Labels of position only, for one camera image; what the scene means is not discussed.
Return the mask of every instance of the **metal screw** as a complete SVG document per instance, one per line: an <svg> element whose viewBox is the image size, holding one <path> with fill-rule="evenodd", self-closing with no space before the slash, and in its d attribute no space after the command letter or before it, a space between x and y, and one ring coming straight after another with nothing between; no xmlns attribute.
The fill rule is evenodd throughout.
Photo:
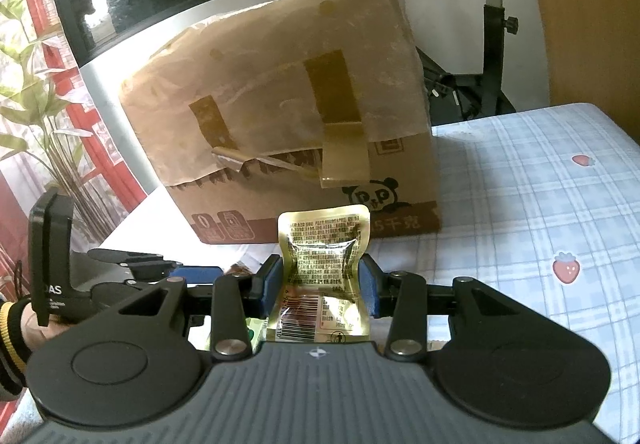
<svg viewBox="0 0 640 444"><path fill-rule="evenodd" d="M398 339L391 343L391 351L399 356L412 356L422 350L422 345L412 339Z"/></svg>
<svg viewBox="0 0 640 444"><path fill-rule="evenodd" d="M246 343L239 339L223 339L216 344L216 352L223 356L235 356L244 352Z"/></svg>

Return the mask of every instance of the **plaid tablecloth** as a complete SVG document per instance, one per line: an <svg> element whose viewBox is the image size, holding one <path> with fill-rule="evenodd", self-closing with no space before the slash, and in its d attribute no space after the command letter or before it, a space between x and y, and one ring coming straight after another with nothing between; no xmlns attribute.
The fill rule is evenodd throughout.
<svg viewBox="0 0 640 444"><path fill-rule="evenodd" d="M442 230L373 241L385 271L468 275L602 349L598 424L640 438L640 147L598 108L569 104L434 128ZM277 248L247 246L257 267ZM388 320L372 335L384 339ZM433 316L431 340L450 338Z"/></svg>

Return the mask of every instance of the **barcode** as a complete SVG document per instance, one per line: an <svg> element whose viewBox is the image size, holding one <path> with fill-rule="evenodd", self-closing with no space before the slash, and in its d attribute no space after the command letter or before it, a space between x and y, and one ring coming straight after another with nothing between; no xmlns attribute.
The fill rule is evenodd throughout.
<svg viewBox="0 0 640 444"><path fill-rule="evenodd" d="M276 338L313 342L316 338L319 296L288 297L282 302Z"/></svg>

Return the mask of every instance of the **snack wrapper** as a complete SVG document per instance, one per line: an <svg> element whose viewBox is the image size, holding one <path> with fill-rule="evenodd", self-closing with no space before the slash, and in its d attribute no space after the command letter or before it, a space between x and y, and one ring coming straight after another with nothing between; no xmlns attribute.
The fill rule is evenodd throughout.
<svg viewBox="0 0 640 444"><path fill-rule="evenodd" d="M365 205L283 213L278 237L284 286L271 313L267 340L344 343L369 339L358 262L369 243Z"/></svg>

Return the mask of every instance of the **brown wooden panel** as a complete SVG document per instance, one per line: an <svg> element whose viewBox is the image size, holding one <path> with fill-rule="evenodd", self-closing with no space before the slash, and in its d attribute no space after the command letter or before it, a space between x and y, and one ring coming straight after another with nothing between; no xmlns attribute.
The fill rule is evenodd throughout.
<svg viewBox="0 0 640 444"><path fill-rule="evenodd" d="M552 104L596 104L640 140L640 0L538 0Z"/></svg>

